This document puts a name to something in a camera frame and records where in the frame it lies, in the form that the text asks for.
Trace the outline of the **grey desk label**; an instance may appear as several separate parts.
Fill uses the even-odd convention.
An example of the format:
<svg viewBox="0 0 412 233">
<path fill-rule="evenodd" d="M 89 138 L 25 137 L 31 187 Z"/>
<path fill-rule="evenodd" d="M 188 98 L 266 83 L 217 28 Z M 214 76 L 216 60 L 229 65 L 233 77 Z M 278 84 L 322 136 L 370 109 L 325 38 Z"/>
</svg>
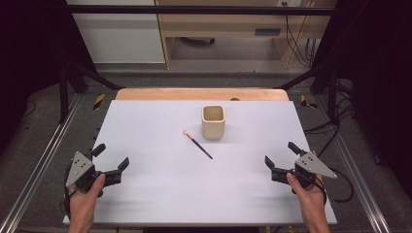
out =
<svg viewBox="0 0 412 233">
<path fill-rule="evenodd" d="M 270 37 L 277 37 L 281 34 L 281 28 L 257 28 L 255 30 L 256 36 L 270 36 Z"/>
</svg>

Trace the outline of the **white cabinet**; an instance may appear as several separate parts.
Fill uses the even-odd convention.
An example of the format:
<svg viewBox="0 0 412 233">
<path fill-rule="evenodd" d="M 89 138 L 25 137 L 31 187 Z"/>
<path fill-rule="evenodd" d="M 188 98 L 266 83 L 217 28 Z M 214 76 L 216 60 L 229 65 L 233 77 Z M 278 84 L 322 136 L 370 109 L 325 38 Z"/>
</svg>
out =
<svg viewBox="0 0 412 233">
<path fill-rule="evenodd" d="M 73 14 L 97 64 L 164 63 L 155 14 Z"/>
</svg>

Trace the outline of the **light wooden desk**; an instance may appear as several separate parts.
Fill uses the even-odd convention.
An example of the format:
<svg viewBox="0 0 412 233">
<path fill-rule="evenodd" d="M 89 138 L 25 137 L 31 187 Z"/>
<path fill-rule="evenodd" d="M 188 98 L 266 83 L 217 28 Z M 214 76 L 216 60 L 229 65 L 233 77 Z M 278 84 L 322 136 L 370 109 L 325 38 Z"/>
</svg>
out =
<svg viewBox="0 0 412 233">
<path fill-rule="evenodd" d="M 241 6 L 333 8 L 337 0 L 154 0 L 158 6 Z M 256 15 L 163 15 L 157 16 L 163 50 L 171 58 L 174 38 L 270 38 L 284 68 L 303 58 L 298 46 L 305 39 L 320 40 L 326 31 L 326 16 L 256 16 Z M 281 28 L 277 37 L 256 36 L 257 28 Z"/>
</svg>

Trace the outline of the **black curtain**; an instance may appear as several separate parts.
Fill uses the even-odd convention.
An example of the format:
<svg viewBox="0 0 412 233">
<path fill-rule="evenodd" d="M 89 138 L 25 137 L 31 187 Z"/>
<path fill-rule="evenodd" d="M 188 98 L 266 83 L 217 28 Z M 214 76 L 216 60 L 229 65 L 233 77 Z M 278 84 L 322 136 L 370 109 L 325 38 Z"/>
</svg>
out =
<svg viewBox="0 0 412 233">
<path fill-rule="evenodd" d="M 412 0 L 337 0 L 315 62 L 354 84 L 354 103 L 378 153 L 412 196 Z"/>
<path fill-rule="evenodd" d="M 0 153 L 13 138 L 28 97 L 57 83 L 62 60 L 51 32 L 73 59 L 95 69 L 72 14 L 50 10 L 67 0 L 0 0 Z"/>
</svg>

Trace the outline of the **yellow-black tape strip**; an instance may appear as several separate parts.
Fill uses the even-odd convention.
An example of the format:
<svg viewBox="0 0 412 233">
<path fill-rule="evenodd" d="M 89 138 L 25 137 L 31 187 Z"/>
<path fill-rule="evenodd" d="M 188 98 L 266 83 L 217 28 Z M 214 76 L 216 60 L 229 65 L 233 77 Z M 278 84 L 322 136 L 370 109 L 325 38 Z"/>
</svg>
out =
<svg viewBox="0 0 412 233">
<path fill-rule="evenodd" d="M 101 106 L 101 103 L 103 102 L 104 98 L 105 98 L 105 94 L 104 94 L 104 93 L 99 94 L 99 95 L 97 96 L 97 98 L 96 98 L 96 101 L 95 101 L 92 109 L 93 109 L 93 110 L 99 109 L 99 107 Z"/>
<path fill-rule="evenodd" d="M 317 109 L 318 108 L 317 104 L 308 103 L 307 100 L 306 100 L 306 97 L 304 95 L 300 96 L 300 103 L 301 103 L 301 106 L 309 107 L 311 109 Z"/>
</svg>

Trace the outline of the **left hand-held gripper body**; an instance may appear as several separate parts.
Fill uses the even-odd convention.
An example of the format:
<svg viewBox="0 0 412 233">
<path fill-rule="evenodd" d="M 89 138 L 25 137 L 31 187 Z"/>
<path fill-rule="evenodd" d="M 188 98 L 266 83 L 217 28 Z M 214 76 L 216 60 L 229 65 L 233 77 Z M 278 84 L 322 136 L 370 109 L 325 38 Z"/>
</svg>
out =
<svg viewBox="0 0 412 233">
<path fill-rule="evenodd" d="M 100 175 L 101 172 L 95 170 L 92 154 L 84 155 L 77 151 L 68 167 L 65 187 L 69 194 L 73 194 L 76 190 L 89 191 Z"/>
</svg>

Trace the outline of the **white board sheet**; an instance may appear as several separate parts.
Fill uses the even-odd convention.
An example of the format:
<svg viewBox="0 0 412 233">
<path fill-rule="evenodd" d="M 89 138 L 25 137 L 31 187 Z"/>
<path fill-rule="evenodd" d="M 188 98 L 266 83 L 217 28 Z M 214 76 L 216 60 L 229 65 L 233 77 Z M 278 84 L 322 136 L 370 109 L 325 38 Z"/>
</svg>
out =
<svg viewBox="0 0 412 233">
<path fill-rule="evenodd" d="M 291 188 L 271 180 L 264 163 L 293 167 L 288 142 L 309 148 L 291 101 L 222 101 L 223 137 L 201 133 L 202 101 L 111 102 L 96 139 L 106 149 L 100 171 L 129 165 L 105 188 L 95 223 L 111 226 L 241 226 L 299 224 Z M 212 156 L 210 159 L 183 131 Z"/>
</svg>

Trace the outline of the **black horizontal frame bar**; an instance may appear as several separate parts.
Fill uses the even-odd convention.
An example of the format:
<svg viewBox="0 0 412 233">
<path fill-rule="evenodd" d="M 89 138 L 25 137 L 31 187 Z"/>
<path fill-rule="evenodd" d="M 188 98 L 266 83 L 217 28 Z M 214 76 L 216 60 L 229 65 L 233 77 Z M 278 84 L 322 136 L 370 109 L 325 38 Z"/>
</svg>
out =
<svg viewBox="0 0 412 233">
<path fill-rule="evenodd" d="M 263 16 L 332 16 L 334 8 L 230 7 L 230 6 L 109 6 L 67 5 L 73 14 L 166 14 L 166 15 L 263 15 Z"/>
</svg>

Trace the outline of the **person's right hand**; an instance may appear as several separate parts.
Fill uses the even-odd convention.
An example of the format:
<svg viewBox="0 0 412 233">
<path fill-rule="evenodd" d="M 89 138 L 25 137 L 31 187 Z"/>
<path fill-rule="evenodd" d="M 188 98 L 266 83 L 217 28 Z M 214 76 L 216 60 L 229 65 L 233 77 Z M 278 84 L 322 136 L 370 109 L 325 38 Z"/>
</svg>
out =
<svg viewBox="0 0 412 233">
<path fill-rule="evenodd" d="M 325 212 L 323 192 L 315 185 L 303 188 L 297 178 L 287 173 L 287 180 L 300 202 L 301 211 L 308 216 L 316 216 Z"/>
</svg>

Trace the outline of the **beige square cup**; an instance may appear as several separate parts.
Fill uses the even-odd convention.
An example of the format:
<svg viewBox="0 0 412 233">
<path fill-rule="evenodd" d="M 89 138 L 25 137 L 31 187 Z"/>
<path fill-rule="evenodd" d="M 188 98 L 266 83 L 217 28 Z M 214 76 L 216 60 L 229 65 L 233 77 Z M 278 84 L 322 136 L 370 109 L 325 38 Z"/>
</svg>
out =
<svg viewBox="0 0 412 233">
<path fill-rule="evenodd" d="M 216 141 L 223 137 L 225 111 L 220 105 L 208 105 L 202 108 L 202 136 L 206 140 Z"/>
</svg>

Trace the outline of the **black frame strut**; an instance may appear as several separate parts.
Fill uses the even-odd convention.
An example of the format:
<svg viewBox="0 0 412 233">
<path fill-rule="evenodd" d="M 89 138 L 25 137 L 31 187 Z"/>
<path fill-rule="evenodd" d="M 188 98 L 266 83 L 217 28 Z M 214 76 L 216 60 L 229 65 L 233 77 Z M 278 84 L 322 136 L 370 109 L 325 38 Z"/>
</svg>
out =
<svg viewBox="0 0 412 233">
<path fill-rule="evenodd" d="M 76 93 L 85 93 L 87 91 L 87 84 L 84 81 L 83 76 L 89 77 L 112 90 L 122 89 L 122 86 L 104 79 L 96 71 L 87 69 L 78 63 L 64 63 L 58 72 L 60 123 L 62 123 L 69 115 L 67 84 L 70 84 Z"/>
<path fill-rule="evenodd" d="M 311 77 L 315 77 L 310 90 L 314 94 L 321 93 L 326 87 L 328 87 L 328 98 L 327 98 L 327 116 L 331 122 L 335 125 L 338 124 L 338 113 L 336 104 L 336 92 L 337 92 L 337 72 L 331 64 L 327 62 L 322 62 L 309 71 L 299 75 L 297 78 L 277 86 L 277 89 L 288 90 L 293 86 L 308 80 Z"/>
</svg>

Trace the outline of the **aluminium rail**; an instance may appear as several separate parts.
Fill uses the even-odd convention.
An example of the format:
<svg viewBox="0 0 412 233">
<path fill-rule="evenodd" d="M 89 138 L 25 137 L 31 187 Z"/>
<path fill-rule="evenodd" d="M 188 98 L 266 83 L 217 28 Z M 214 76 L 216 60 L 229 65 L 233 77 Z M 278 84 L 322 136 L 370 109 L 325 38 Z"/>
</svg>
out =
<svg viewBox="0 0 412 233">
<path fill-rule="evenodd" d="M 57 125 L 51 136 L 51 139 L 49 140 L 46 148 L 39 158 L 39 161 L 33 169 L 15 204 L 0 224 L 0 233 L 14 233 L 16 231 L 17 226 L 28 205 L 30 204 L 32 197 L 36 192 L 37 187 L 39 186 L 39 183 L 44 177 L 55 155 L 55 152 L 58 149 L 60 142 L 62 141 L 62 138 L 64 137 L 67 128 L 72 121 L 74 114 L 79 108 L 79 104 L 82 99 L 82 94 L 75 94 L 73 96 L 73 99 L 69 105 L 67 116 L 61 123 Z"/>
<path fill-rule="evenodd" d="M 326 151 L 321 159 L 338 167 L 338 171 L 344 175 L 339 180 L 350 186 L 351 193 L 354 194 L 353 198 L 345 203 L 336 202 L 336 197 L 330 199 L 332 208 L 337 214 L 337 223 L 332 228 L 361 233 L 362 230 L 356 225 L 368 223 L 365 233 L 391 233 L 359 166 L 340 133 L 340 127 L 331 126 L 330 129 L 333 131 L 333 136 L 325 146 Z"/>
</svg>

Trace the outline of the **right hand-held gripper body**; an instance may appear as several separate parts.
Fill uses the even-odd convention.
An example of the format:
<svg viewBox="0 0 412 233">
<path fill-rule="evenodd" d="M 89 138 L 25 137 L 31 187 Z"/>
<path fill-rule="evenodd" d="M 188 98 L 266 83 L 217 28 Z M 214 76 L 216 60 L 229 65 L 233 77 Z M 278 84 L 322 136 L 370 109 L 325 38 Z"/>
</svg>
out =
<svg viewBox="0 0 412 233">
<path fill-rule="evenodd" d="M 314 153 L 301 151 L 298 155 L 299 158 L 294 162 L 290 173 L 297 178 L 302 187 L 313 184 L 318 175 L 337 178 L 337 175 Z"/>
</svg>

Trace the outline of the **black-handled makeup brush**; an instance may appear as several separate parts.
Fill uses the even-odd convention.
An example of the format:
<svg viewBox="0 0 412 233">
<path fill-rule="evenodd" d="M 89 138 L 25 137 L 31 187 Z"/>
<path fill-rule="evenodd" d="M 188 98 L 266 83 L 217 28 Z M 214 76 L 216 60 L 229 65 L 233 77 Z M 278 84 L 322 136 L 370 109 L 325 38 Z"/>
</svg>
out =
<svg viewBox="0 0 412 233">
<path fill-rule="evenodd" d="M 213 159 L 213 156 L 206 150 L 204 149 L 193 137 L 191 134 L 188 133 L 187 130 L 183 131 L 183 134 L 186 135 L 201 151 L 203 151 L 206 156 L 208 156 L 210 159 Z"/>
</svg>

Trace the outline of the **person's left hand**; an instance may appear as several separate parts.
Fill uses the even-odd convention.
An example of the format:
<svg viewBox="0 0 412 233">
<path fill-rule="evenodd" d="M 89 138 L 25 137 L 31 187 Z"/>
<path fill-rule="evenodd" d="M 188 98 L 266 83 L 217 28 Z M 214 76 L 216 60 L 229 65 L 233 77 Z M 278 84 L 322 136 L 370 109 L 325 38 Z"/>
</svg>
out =
<svg viewBox="0 0 412 233">
<path fill-rule="evenodd" d="M 87 193 L 76 191 L 70 200 L 71 218 L 93 217 L 99 192 L 103 189 L 105 176 L 99 175 Z"/>
</svg>

